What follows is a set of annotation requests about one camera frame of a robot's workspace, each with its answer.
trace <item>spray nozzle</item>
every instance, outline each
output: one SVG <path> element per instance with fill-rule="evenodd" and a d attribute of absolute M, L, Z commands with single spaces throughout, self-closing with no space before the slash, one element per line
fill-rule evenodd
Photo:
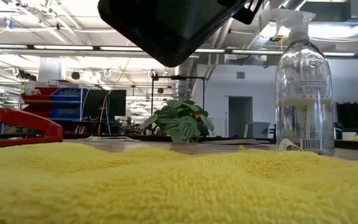
<path fill-rule="evenodd" d="M 310 12 L 294 11 L 288 9 L 272 9 L 264 11 L 261 15 L 264 20 L 276 22 L 276 34 L 274 39 L 278 37 L 281 27 L 291 29 L 290 41 L 309 40 L 308 26 L 316 15 Z"/>

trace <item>white pillar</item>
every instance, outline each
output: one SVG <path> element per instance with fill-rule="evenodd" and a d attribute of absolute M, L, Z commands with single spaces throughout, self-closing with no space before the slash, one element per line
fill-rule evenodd
<path fill-rule="evenodd" d="M 38 82 L 47 82 L 49 80 L 64 80 L 65 77 L 66 68 L 63 66 L 61 58 L 41 58 Z"/>

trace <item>white wall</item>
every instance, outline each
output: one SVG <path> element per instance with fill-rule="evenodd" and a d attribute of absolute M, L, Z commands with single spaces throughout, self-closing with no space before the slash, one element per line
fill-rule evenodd
<path fill-rule="evenodd" d="M 358 102 L 358 60 L 330 60 L 334 102 Z M 205 73 L 198 67 L 198 75 Z M 253 99 L 254 121 L 275 123 L 276 67 L 219 65 L 206 87 L 205 110 L 215 125 L 217 135 L 227 136 L 229 96 L 250 96 Z M 236 72 L 244 71 L 245 80 L 237 80 Z M 193 99 L 202 105 L 202 82 L 197 82 Z"/>

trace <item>black monitor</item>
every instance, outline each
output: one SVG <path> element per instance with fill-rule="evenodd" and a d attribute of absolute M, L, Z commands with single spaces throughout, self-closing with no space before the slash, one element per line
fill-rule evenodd
<path fill-rule="evenodd" d="M 103 101 L 107 97 L 105 108 L 108 110 L 109 118 L 126 115 L 126 90 L 89 90 L 84 105 L 83 116 L 91 119 L 100 117 Z"/>
<path fill-rule="evenodd" d="M 176 67 L 249 0 L 100 0 L 102 20 L 168 67 Z M 255 11 L 263 0 L 257 0 Z M 250 23 L 255 12 L 244 9 Z"/>

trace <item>doorway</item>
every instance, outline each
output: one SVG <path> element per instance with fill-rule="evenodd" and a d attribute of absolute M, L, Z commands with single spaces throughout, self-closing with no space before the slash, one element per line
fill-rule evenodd
<path fill-rule="evenodd" d="M 229 96 L 229 137 L 244 138 L 246 124 L 252 121 L 252 97 Z"/>

